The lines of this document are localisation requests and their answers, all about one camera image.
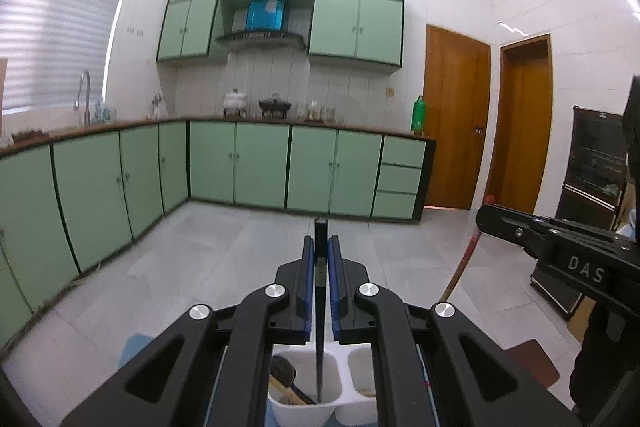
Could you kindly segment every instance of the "countertop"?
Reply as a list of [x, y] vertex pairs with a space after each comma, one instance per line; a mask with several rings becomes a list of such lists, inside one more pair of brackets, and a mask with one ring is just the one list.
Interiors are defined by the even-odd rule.
[[287, 119], [280, 120], [278, 118], [241, 118], [241, 117], [224, 117], [220, 115], [212, 116], [182, 116], [178, 118], [164, 118], [161, 120], [133, 120], [133, 121], [119, 121], [115, 123], [96, 124], [83, 127], [65, 128], [49, 131], [49, 136], [37, 137], [30, 140], [25, 140], [20, 143], [14, 144], [9, 147], [0, 148], [0, 158], [4, 156], [11, 156], [17, 152], [28, 150], [41, 145], [47, 145], [50, 143], [67, 140], [70, 138], [79, 138], [83, 136], [91, 136], [94, 134], [101, 134], [105, 132], [118, 131], [123, 129], [129, 129], [134, 127], [140, 127], [144, 125], [152, 125], [158, 123], [179, 122], [179, 121], [225, 121], [225, 122], [246, 122], [246, 123], [270, 123], [280, 125], [301, 125], [306, 127], [319, 127], [325, 129], [337, 129], [344, 131], [354, 132], [368, 132], [373, 134], [384, 134], [385, 136], [397, 136], [401, 138], [407, 138], [412, 140], [433, 140], [431, 137], [426, 136], [414, 136], [408, 132], [389, 131], [375, 127], [348, 125], [340, 123], [324, 123], [321, 121], [308, 121]]

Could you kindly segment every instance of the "black spoon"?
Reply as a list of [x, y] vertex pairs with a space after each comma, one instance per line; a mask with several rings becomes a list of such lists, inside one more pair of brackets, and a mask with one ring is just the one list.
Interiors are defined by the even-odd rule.
[[293, 381], [296, 379], [296, 368], [293, 367], [289, 360], [280, 355], [271, 357], [271, 375], [280, 381], [284, 387], [289, 387], [307, 405], [315, 404], [313, 400], [293, 385]]

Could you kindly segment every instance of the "window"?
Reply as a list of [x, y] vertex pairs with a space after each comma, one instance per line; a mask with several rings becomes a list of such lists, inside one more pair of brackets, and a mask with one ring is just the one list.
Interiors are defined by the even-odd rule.
[[71, 106], [80, 75], [102, 97], [121, 0], [0, 0], [0, 57], [7, 58], [3, 112]]

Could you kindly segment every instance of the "brown door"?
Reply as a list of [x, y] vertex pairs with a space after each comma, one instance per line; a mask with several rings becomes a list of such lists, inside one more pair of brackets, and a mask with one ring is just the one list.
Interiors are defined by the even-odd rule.
[[489, 112], [491, 47], [427, 26], [426, 136], [436, 152], [425, 204], [470, 208], [478, 182]]
[[486, 193], [497, 204], [532, 213], [551, 130], [549, 36], [502, 48], [500, 105]]

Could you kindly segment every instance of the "green bottle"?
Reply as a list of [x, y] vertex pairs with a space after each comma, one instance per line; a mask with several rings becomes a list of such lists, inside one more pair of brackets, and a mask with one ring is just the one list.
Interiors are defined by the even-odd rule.
[[424, 128], [424, 115], [427, 112], [427, 105], [421, 96], [414, 102], [414, 113], [411, 117], [411, 130], [416, 136], [422, 134]]

